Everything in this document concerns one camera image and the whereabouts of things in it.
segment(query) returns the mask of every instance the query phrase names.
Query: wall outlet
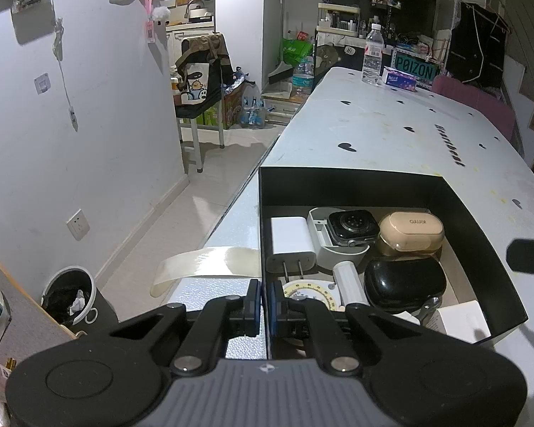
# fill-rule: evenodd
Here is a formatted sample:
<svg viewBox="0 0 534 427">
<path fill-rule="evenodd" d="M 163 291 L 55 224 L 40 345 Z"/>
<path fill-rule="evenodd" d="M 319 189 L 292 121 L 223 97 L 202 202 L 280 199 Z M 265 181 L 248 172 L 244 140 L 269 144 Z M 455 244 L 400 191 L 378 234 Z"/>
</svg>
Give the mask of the wall outlet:
<svg viewBox="0 0 534 427">
<path fill-rule="evenodd" d="M 75 239 L 78 241 L 83 239 L 83 236 L 89 232 L 89 223 L 83 215 L 83 210 L 79 209 L 75 215 L 67 220 L 67 227 Z"/>
</svg>

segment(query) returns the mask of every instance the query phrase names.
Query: open box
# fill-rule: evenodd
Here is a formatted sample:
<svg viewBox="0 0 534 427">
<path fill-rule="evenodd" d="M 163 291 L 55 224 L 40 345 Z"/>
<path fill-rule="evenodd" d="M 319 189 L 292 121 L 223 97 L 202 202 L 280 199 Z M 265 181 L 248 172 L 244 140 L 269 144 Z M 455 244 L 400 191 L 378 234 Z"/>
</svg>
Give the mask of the open box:
<svg viewBox="0 0 534 427">
<path fill-rule="evenodd" d="M 403 209 L 427 211 L 442 221 L 445 240 L 440 262 L 447 276 L 442 307 L 476 299 L 490 331 L 480 343 L 495 343 L 528 319 L 499 256 L 443 177 L 362 169 L 260 167 L 259 185 L 265 298 L 273 281 L 284 282 L 265 269 L 271 251 L 270 218 L 306 218 L 313 208 L 336 207 L 366 208 L 379 221 L 395 209 Z M 367 260 L 360 263 L 359 273 Z M 311 279 L 333 280 L 321 271 L 324 269 L 315 267 L 305 274 Z M 267 335 L 269 348 L 269 330 Z"/>
</svg>

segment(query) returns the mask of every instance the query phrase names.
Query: baseboard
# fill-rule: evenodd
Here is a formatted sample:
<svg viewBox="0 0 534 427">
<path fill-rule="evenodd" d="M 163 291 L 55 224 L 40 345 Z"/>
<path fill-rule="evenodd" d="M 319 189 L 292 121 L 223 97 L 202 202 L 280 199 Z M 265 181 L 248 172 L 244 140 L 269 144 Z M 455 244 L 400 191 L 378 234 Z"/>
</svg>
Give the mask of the baseboard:
<svg viewBox="0 0 534 427">
<path fill-rule="evenodd" d="M 164 196 L 158 201 L 158 203 L 152 207 L 152 210 L 138 223 L 137 226 L 130 232 L 126 239 L 118 246 L 117 249 L 111 254 L 109 259 L 101 267 L 99 272 L 95 275 L 95 281 L 97 282 L 97 288 L 101 289 L 107 284 L 107 281 L 115 270 L 123 263 L 123 260 L 131 253 L 138 241 L 146 234 L 150 226 L 164 213 L 166 208 L 176 199 L 182 191 L 188 186 L 188 175 L 178 181 L 172 188 L 168 190 Z"/>
</svg>

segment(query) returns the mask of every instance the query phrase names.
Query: floor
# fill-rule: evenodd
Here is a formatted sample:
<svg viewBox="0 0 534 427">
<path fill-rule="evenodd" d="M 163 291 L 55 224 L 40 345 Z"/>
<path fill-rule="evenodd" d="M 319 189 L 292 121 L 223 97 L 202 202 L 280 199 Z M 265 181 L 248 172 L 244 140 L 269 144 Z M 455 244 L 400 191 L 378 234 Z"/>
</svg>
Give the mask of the floor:
<svg viewBox="0 0 534 427">
<path fill-rule="evenodd" d="M 262 130 L 226 130 L 225 149 L 219 147 L 217 131 L 198 130 L 204 171 L 197 173 L 193 151 L 183 150 L 189 185 L 149 228 L 101 289 L 120 321 L 152 310 L 166 300 L 169 292 L 158 298 L 148 293 L 158 264 L 173 255 L 203 246 L 257 162 L 283 129 L 267 125 Z M 182 138 L 186 146 L 192 146 L 189 128 L 182 129 Z"/>
</svg>

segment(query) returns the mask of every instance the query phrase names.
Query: faucet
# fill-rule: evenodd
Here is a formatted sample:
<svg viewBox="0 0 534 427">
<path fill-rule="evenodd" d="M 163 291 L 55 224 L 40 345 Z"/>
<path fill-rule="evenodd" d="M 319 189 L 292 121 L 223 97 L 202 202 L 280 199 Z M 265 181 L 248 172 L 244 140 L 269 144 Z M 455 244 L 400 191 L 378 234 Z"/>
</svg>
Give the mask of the faucet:
<svg viewBox="0 0 534 427">
<path fill-rule="evenodd" d="M 204 7 L 204 3 L 202 2 L 202 0 L 190 0 L 188 5 L 186 6 L 186 14 L 184 15 L 184 18 L 185 19 L 189 19 L 189 12 L 190 12 L 190 5 L 194 2 L 194 1 L 199 1 L 201 3 L 201 7 L 203 8 Z"/>
</svg>

